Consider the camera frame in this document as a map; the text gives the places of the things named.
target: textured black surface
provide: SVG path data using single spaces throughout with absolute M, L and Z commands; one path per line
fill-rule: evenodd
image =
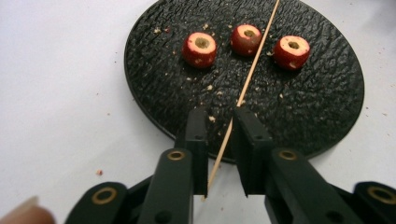
M 147 116 L 174 137 L 185 127 L 189 111 L 205 106 L 216 119 L 208 127 L 210 152 L 216 155 L 252 63 L 233 54 L 230 34 L 242 23 L 265 28 L 274 5 L 262 0 L 168 0 L 149 8 L 134 25 L 125 49 L 127 81 Z M 194 69 L 181 58 L 182 42 L 193 32 L 217 41 L 218 56 L 209 69 Z M 301 71 L 286 72 L 266 55 L 283 35 L 299 35 L 310 43 L 311 55 Z M 243 106 L 256 113 L 278 146 L 295 147 L 311 157 L 346 136 L 361 112 L 363 96 L 361 67 L 343 35 L 313 8 L 281 1 Z M 231 160 L 231 150 L 224 157 Z

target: apple piece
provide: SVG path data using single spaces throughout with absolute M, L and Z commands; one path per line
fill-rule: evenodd
M 274 46 L 274 60 L 281 68 L 295 71 L 303 67 L 309 57 L 308 42 L 300 36 L 286 35 Z
M 216 58 L 216 41 L 211 35 L 193 33 L 184 41 L 181 55 L 189 65 L 196 68 L 210 67 Z
M 262 41 L 262 33 L 253 25 L 243 24 L 233 29 L 231 34 L 231 48 L 241 56 L 256 55 Z

